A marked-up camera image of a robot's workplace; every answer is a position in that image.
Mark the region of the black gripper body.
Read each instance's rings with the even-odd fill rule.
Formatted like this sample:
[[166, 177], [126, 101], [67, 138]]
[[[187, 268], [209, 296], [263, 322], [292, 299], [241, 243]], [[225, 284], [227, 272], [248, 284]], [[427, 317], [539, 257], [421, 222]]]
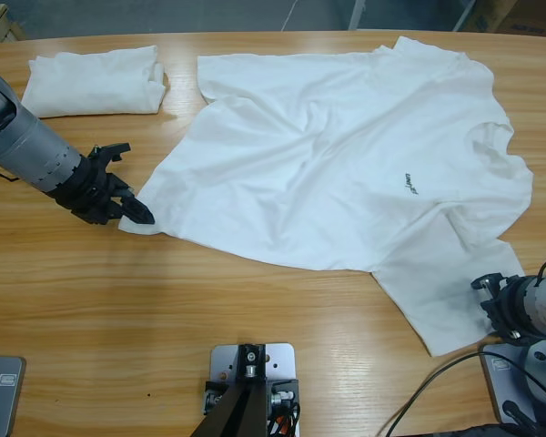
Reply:
[[533, 280], [533, 276], [512, 276], [500, 288], [496, 302], [499, 312], [496, 331], [504, 340], [532, 340], [535, 336], [531, 318], [524, 308], [527, 287]]
[[49, 192], [49, 197], [89, 224], [105, 225], [121, 218], [121, 206], [113, 200], [121, 189], [119, 178], [106, 172], [108, 160], [81, 157], [69, 179]]

